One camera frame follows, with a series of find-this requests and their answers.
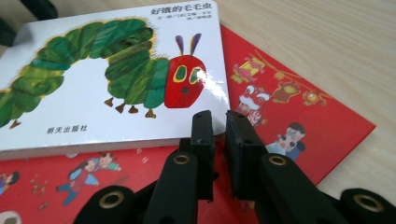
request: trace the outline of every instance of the caterpillar eye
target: caterpillar eye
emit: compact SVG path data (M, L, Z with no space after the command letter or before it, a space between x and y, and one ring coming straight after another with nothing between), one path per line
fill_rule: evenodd
M181 65L175 72L174 82L183 82L187 76L187 68L185 65Z
M201 74L202 72L204 72L204 70L200 67L196 67L196 68L192 69L191 75L190 75L190 84L191 85L198 82L200 77L202 77L202 74Z

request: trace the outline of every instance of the table surface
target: table surface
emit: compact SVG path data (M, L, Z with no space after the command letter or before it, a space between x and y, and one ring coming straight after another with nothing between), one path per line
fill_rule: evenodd
M181 1L51 2L68 17ZM376 124L318 188L335 198L368 189L396 204L396 2L217 2L222 24ZM17 0L2 0L0 15L14 30L36 21ZM0 56L5 50L0 46Z

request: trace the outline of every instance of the caterpillar illustration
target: caterpillar illustration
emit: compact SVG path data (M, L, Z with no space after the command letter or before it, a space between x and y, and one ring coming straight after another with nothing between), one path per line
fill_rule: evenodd
M111 98L123 99L115 108L122 113L130 105L148 109L146 118L156 118L153 108L162 103L167 108L190 107L200 95L205 82L205 65L192 56L201 34L191 41L191 55L183 55L183 39L176 36L180 56L168 60L152 57L154 32L144 20L133 18L91 22L53 37L35 58L25 65L9 89L0 91L0 128L12 120L10 129L20 125L18 118L33 111L41 99L63 83L63 73L73 63L86 58L108 61L105 76Z

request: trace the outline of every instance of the cartoon character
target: cartoon character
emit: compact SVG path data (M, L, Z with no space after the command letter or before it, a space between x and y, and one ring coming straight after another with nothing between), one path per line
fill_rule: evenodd
M76 169L69 173L70 181L56 188L57 191L66 191L67 197L64 200L64 206L67 206L81 192L84 185L99 186L99 181L91 175L95 163L93 160L82 162Z
M18 171L14 171L11 175L7 176L6 174L2 174L0 178L0 195L2 195L9 187L17 183L20 179L20 173Z
M93 158L95 163L93 172L99 169L121 171L121 167L113 161L113 155L109 152L102 153L100 158Z
M261 110L270 95L265 93L264 88L256 88L252 85L247 86L242 95L239 96L239 106L236 112L245 115L251 125L265 124L266 119L262 118Z
M275 103L287 103L290 97L300 93L300 85L295 82L279 82L278 88L274 91Z
M233 66L234 74L231 78L237 83L242 83L243 81L251 82L256 81L255 77L257 74L264 73L265 63L260 61L256 57L245 58L246 62L239 66L237 63Z
M274 143L265 147L270 153L286 155L295 161L300 152L305 150L305 145L301 142L303 137L305 137L304 126L293 122L287 128L285 135L279 135Z
M25 65L8 90L0 91L0 128L11 120L10 129L21 123L23 113L32 112L41 99L52 94L64 82L63 74L72 64L86 58L108 60L105 76L107 90L112 97L105 104L113 106L113 99L123 99L116 107L122 113L130 105L130 113L137 113L134 105L148 109L146 118L156 118L153 108L162 103L169 108L191 106L205 84L205 66L194 56L201 37L191 41L191 55L168 60L151 57L153 30L144 20L114 20L92 22L65 35L53 37ZM183 53L181 36L176 37Z

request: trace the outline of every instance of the green caterpillar body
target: green caterpillar body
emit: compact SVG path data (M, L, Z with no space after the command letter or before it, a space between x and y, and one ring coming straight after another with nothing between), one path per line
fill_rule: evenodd
M143 104L147 117L155 118L152 108L163 103L169 60L150 58L153 30L140 19L92 22L65 35L52 38L25 65L8 90L0 91L0 128L11 120L33 111L41 99L56 91L63 83L64 72L86 58L103 58L109 67L105 76L108 92L124 99L117 106ZM105 101L112 106L112 99Z

